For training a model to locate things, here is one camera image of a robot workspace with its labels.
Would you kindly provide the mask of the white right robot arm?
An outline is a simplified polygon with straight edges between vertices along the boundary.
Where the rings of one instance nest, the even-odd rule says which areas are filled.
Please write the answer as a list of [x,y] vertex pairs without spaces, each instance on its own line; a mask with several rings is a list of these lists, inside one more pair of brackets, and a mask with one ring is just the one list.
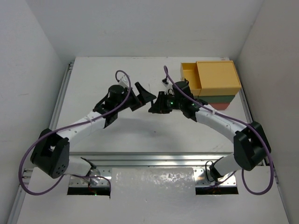
[[207,102],[195,99],[187,80],[173,84],[171,94],[159,92],[149,112],[168,114],[172,110],[180,110],[186,118],[210,127],[233,143],[230,155],[210,165],[207,177],[211,182],[237,170],[251,171],[271,153],[263,128],[258,122],[241,122],[220,113]]

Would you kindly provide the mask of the yellow top drawer box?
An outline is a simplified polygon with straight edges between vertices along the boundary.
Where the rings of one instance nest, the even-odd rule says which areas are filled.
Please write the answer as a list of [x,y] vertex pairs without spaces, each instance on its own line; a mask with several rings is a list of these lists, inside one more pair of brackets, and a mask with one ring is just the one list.
[[233,61],[181,63],[180,72],[194,96],[236,95],[241,89]]

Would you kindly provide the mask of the red bottom drawer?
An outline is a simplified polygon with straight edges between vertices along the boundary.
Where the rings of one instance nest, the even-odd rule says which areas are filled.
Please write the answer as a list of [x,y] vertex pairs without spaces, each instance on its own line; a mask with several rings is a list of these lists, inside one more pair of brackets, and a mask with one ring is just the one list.
[[229,107],[230,103],[212,103],[210,105],[218,111],[224,111]]

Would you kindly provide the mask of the green black screwdriver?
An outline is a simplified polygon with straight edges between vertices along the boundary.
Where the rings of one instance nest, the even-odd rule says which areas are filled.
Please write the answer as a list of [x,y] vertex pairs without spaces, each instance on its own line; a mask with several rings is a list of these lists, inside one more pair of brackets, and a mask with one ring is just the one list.
[[153,94],[151,93],[151,88],[150,88],[150,84],[148,84],[148,86],[149,86],[149,93],[150,93],[150,103],[151,103],[151,106],[150,107],[152,107],[153,106],[153,104],[154,104],[154,97],[153,97]]

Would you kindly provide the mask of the green drawer box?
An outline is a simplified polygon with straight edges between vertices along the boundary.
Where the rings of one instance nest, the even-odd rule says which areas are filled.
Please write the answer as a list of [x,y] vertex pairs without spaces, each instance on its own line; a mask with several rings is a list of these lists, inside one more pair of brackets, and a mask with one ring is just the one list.
[[221,104],[231,103],[235,98],[235,95],[223,95],[223,96],[197,96],[196,98],[206,101],[209,104]]

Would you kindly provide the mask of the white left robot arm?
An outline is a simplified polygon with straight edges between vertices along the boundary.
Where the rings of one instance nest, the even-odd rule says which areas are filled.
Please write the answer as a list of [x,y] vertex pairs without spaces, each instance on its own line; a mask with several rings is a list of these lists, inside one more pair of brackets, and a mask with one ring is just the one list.
[[70,156],[70,149],[93,132],[112,124],[119,112],[127,108],[135,111],[156,99],[139,83],[135,86],[138,95],[129,87],[112,85],[107,95],[82,119],[58,132],[50,129],[42,131],[40,142],[30,157],[31,162],[53,179],[62,175],[89,175],[96,168],[95,165],[87,159]]

